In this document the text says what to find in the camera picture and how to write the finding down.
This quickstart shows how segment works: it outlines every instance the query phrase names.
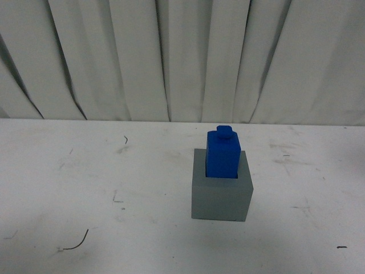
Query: white backdrop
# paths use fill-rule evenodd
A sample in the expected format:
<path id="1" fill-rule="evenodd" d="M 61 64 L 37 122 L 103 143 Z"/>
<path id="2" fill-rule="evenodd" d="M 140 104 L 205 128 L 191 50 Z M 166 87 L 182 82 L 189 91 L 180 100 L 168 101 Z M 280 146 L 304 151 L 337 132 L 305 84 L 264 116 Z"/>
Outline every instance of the white backdrop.
<path id="1" fill-rule="evenodd" d="M 365 125 L 365 1 L 0 0 L 0 117 Z"/>

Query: blue lego brick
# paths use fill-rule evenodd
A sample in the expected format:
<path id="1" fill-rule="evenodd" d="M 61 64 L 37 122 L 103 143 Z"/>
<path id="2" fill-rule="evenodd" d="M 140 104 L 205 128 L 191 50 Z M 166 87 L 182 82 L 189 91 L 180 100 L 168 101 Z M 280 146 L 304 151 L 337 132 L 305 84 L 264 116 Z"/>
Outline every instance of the blue lego brick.
<path id="1" fill-rule="evenodd" d="M 218 126 L 208 132 L 205 171 L 209 178 L 237 178 L 241 146 L 230 126 Z"/>

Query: gray box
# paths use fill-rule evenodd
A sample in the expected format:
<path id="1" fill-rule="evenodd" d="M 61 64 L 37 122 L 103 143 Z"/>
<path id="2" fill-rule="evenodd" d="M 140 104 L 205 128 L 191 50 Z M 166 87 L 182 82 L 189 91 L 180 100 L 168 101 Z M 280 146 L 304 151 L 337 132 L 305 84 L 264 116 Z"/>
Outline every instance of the gray box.
<path id="1" fill-rule="evenodd" d="M 241 151 L 237 179 L 205 176 L 206 150 L 194 150 L 192 218 L 245 221 L 253 185 L 246 153 Z"/>

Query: dark mark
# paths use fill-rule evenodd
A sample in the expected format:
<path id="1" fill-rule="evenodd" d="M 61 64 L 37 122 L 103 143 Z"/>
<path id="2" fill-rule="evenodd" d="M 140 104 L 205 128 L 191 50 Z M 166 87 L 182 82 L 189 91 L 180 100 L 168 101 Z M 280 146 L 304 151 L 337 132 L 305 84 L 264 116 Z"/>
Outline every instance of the dark mark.
<path id="1" fill-rule="evenodd" d="M 310 207 L 290 207 L 290 208 L 300 208 L 300 209 L 303 209 L 303 208 L 310 208 Z"/>
<path id="2" fill-rule="evenodd" d="M 122 203 L 123 201 L 116 201 L 115 200 L 116 193 L 117 193 L 117 190 L 114 190 L 113 202 L 114 203 Z"/>
<path id="3" fill-rule="evenodd" d="M 76 247 L 72 247 L 72 248 L 64 248 L 63 250 L 71 250 L 71 249 L 75 249 L 77 247 L 79 247 L 80 245 L 82 245 L 82 243 L 85 241 L 85 238 L 86 238 L 86 235 L 87 233 L 89 232 L 89 229 L 86 230 L 86 233 L 85 233 L 85 236 L 84 236 L 84 239 L 82 239 L 81 243 L 79 243 Z"/>
<path id="4" fill-rule="evenodd" d="M 116 151 L 118 154 L 122 154 L 124 151 L 128 151 L 129 146 L 122 147 Z"/>
<path id="5" fill-rule="evenodd" d="M 14 232 L 14 234 L 12 235 L 12 237 L 5 237 L 3 238 L 4 240 L 11 240 L 12 238 L 15 237 L 15 235 L 18 233 L 18 230 Z"/>

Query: stacked blocks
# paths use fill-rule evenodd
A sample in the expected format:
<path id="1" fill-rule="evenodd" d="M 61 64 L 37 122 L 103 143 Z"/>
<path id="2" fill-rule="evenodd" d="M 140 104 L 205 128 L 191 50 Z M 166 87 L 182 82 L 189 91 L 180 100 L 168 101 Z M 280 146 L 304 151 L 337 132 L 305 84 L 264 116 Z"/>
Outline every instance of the stacked blocks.
<path id="1" fill-rule="evenodd" d="M 229 126 L 208 132 L 206 150 L 194 151 L 192 218 L 245 221 L 252 193 L 237 133 Z"/>

